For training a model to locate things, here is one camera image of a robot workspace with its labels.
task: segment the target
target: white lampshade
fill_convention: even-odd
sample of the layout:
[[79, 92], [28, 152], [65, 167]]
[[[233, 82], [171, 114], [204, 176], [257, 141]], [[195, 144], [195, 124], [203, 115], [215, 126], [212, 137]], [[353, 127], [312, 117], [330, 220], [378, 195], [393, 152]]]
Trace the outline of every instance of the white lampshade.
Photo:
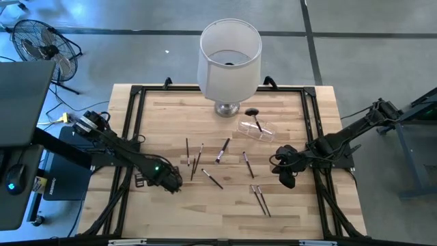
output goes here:
[[254, 95], [261, 81], [261, 50], [258, 31], [242, 20], [223, 19], [208, 25], [200, 37], [197, 68], [205, 97], [231, 104]]

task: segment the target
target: electric fan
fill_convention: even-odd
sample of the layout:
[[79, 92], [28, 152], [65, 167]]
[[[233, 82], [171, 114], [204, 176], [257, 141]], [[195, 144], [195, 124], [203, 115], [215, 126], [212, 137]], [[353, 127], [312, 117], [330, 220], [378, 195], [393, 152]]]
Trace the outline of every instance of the electric fan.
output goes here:
[[[12, 30], [12, 42], [23, 61], [52, 60], [56, 62], [52, 83], [79, 94], [61, 81], [70, 80], [77, 71], [77, 57], [81, 48], [60, 34], [55, 28], [38, 20], [20, 20]], [[71, 44], [79, 49], [76, 54]]]

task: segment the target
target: grey concrete floor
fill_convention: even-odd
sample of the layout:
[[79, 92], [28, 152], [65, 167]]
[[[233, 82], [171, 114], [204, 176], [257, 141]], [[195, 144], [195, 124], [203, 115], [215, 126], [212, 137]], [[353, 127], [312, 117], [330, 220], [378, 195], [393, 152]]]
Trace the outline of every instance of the grey concrete floor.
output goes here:
[[[202, 30], [220, 18], [241, 18], [260, 31], [304, 31], [299, 0], [126, 0], [29, 1], [29, 13], [8, 8], [0, 21], [16, 18], [47, 22], [54, 27], [97, 29]], [[320, 32], [436, 33], [431, 0], [307, 0], [312, 28]], [[199, 36], [68, 35], [79, 44], [75, 77], [59, 95], [76, 109], [108, 100], [114, 83], [195, 83]], [[0, 55], [20, 60], [10, 37], [0, 33]], [[403, 107], [436, 86], [435, 39], [316, 38], [324, 85], [333, 85], [341, 115], [354, 113], [379, 97]], [[263, 37], [262, 76], [278, 84], [314, 85], [309, 49], [304, 37]], [[57, 104], [49, 93], [43, 112]], [[102, 111], [107, 105], [93, 110]], [[60, 106], [51, 115], [58, 118]], [[343, 121], [347, 125], [356, 118]], [[46, 121], [42, 114], [40, 121]], [[61, 126], [47, 131], [58, 136]], [[436, 196], [401, 201], [397, 193], [412, 187], [411, 176], [395, 133], [385, 137], [370, 131], [354, 141], [358, 194], [370, 236], [392, 241], [437, 244]], [[0, 242], [52, 236], [70, 231], [78, 202], [43, 202], [48, 223], [38, 228], [23, 223], [16, 231], [0, 232]]]

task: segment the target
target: silver lamp base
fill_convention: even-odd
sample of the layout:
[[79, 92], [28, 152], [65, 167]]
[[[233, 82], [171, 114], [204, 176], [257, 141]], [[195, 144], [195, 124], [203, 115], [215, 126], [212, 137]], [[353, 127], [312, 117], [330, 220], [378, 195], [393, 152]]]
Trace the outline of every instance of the silver lamp base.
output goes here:
[[216, 113], [221, 117], [232, 117], [237, 114], [238, 110], [240, 109], [240, 103], [219, 103], [216, 102], [214, 105], [214, 110]]

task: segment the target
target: wooden table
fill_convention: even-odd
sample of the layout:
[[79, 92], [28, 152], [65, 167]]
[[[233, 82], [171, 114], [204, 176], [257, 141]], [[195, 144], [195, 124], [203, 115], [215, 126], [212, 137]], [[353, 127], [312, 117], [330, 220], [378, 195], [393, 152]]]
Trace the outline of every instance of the wooden table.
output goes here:
[[[111, 128], [120, 136], [131, 84], [114, 85], [109, 113]], [[324, 133], [341, 130], [334, 89], [315, 87]], [[278, 126], [272, 143], [256, 141], [236, 131], [239, 115], [221, 118], [214, 102], [201, 92], [147, 92], [140, 134], [145, 136], [141, 151], [165, 156], [180, 167], [182, 191], [170, 194], [162, 187], [136, 188], [132, 177], [123, 237], [125, 238], [251, 238], [251, 239], [319, 239], [322, 229], [315, 195], [313, 174], [307, 169], [296, 178], [296, 187], [288, 189], [271, 174], [268, 157], [284, 144], [303, 150], [307, 141], [300, 96], [292, 92], [258, 92], [241, 103], [239, 114], [256, 107], [258, 118]], [[137, 103], [133, 110], [131, 130]], [[199, 169], [190, 181], [191, 167], [186, 165], [185, 138], [188, 137], [193, 162], [204, 143]], [[231, 141], [220, 165], [214, 160], [225, 140]], [[249, 174], [242, 152], [251, 162], [255, 179]], [[205, 168], [224, 189], [219, 189], [200, 169]], [[79, 231], [94, 222], [106, 206], [114, 168], [104, 167], [91, 177]], [[333, 170], [339, 207], [365, 234], [360, 202], [354, 181], [342, 169]], [[249, 185], [260, 185], [272, 214], [262, 213]], [[113, 217], [117, 219], [118, 208]], [[328, 209], [330, 229], [332, 214]]]

